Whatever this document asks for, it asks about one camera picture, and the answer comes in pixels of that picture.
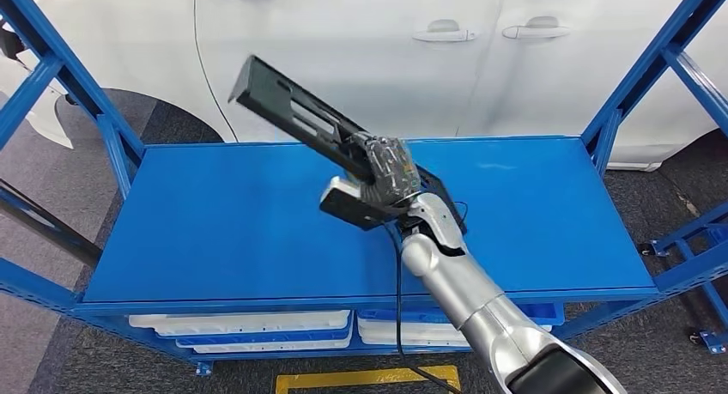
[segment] yellow floor marking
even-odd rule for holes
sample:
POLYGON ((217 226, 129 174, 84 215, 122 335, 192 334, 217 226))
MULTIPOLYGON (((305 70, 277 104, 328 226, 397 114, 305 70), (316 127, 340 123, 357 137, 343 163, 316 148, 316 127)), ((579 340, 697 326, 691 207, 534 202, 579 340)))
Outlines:
MULTIPOLYGON (((458 368, 455 366, 421 367, 433 376, 444 379, 460 389, 458 368)), ((342 387, 346 385, 370 385, 389 383, 409 383, 425 379, 408 368, 389 370, 348 371, 342 373, 316 373, 279 375, 276 379, 276 394, 288 394, 294 388, 342 387)))

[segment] white car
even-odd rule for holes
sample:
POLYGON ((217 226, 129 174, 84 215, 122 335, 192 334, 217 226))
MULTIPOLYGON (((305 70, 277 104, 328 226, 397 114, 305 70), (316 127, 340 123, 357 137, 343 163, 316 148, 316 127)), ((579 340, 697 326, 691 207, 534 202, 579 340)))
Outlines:
MULTIPOLYGON (((290 139, 227 103, 252 53, 378 134, 576 135, 681 0, 35 1, 103 88, 164 100, 234 142, 290 139)), ((726 25, 723 9, 688 49, 722 88, 726 25)), ((8 53, 0 94, 37 63, 8 53)), ((52 83, 28 120, 71 147, 54 110, 64 92, 52 83)), ((611 166, 655 169, 715 127, 668 70, 611 166)))

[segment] robotic arm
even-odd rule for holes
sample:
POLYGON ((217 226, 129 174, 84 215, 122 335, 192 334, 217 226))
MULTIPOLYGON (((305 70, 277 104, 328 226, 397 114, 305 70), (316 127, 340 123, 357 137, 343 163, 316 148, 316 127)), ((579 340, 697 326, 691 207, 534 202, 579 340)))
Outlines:
POLYGON ((257 57, 230 100, 343 167, 320 208, 362 229, 394 221, 402 260, 419 277, 505 394, 618 394, 599 362, 534 324, 470 255, 445 186, 404 143, 372 136, 257 57))

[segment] white plastic tray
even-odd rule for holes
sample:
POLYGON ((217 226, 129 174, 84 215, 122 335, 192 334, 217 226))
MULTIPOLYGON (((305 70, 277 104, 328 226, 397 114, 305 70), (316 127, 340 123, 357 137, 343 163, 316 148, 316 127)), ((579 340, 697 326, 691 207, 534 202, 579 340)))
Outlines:
POLYGON ((239 332, 338 330, 349 310, 321 312, 251 312, 210 315, 130 315, 129 325, 154 328, 160 336, 195 336, 239 332))
MULTIPOLYGON (((361 341, 365 344, 397 344, 397 324, 378 319, 356 319, 361 341)), ((550 325, 543 328, 551 331, 550 325)), ((433 347, 468 347, 463 333, 452 324, 402 322, 402 345, 433 347)))
POLYGON ((204 344, 204 345, 183 345, 177 342, 177 346, 184 349, 194 349, 199 354, 220 354, 220 353, 246 353, 252 351, 300 351, 304 349, 345 349, 351 342, 351 333, 354 329, 354 322, 349 326, 349 334, 343 340, 320 340, 320 341, 286 341, 286 342, 245 342, 233 344, 204 344))

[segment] car door handle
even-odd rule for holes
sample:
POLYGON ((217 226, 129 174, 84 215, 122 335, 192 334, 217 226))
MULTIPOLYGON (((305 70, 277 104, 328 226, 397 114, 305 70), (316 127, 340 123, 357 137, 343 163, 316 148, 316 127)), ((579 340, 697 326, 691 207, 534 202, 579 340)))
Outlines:
POLYGON ((467 29, 451 32, 415 32, 412 38, 424 42, 465 42, 466 40, 474 40, 477 34, 467 29))
POLYGON ((503 29, 503 36, 509 39, 552 39, 571 33, 568 27, 530 27, 517 25, 503 29))
POLYGON ((465 42, 474 40, 477 36, 475 31, 461 29, 460 25, 452 19, 438 19, 428 25, 427 31, 418 31, 412 38, 424 42, 465 42))

